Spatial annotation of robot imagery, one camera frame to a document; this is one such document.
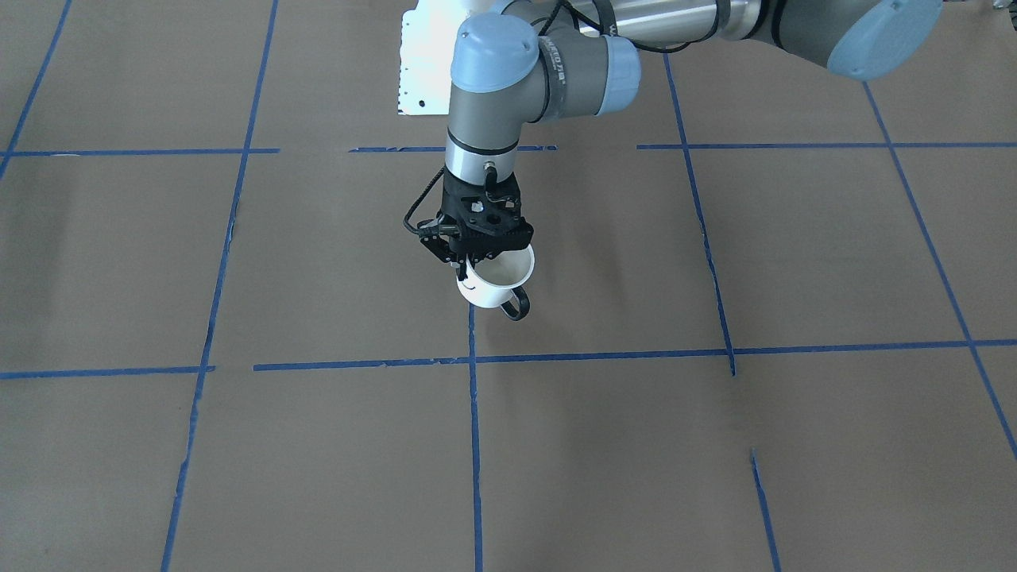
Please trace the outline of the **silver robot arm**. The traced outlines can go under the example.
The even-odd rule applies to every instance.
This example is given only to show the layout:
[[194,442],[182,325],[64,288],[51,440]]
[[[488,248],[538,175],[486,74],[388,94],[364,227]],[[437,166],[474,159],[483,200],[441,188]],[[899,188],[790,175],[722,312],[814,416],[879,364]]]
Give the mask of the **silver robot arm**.
[[513,174],[527,124],[621,111],[640,54],[752,40],[868,81],[911,58],[941,1],[499,1],[455,33],[443,203],[415,228],[467,278],[469,265],[527,249]]

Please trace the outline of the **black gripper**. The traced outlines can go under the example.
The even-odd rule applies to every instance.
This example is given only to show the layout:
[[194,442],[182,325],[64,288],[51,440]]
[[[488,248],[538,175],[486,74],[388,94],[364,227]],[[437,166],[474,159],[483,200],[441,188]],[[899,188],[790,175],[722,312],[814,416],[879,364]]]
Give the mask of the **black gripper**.
[[472,263],[530,246],[534,229],[522,215],[515,174],[494,184],[473,185],[446,173],[442,178],[442,221],[455,279],[468,278]]

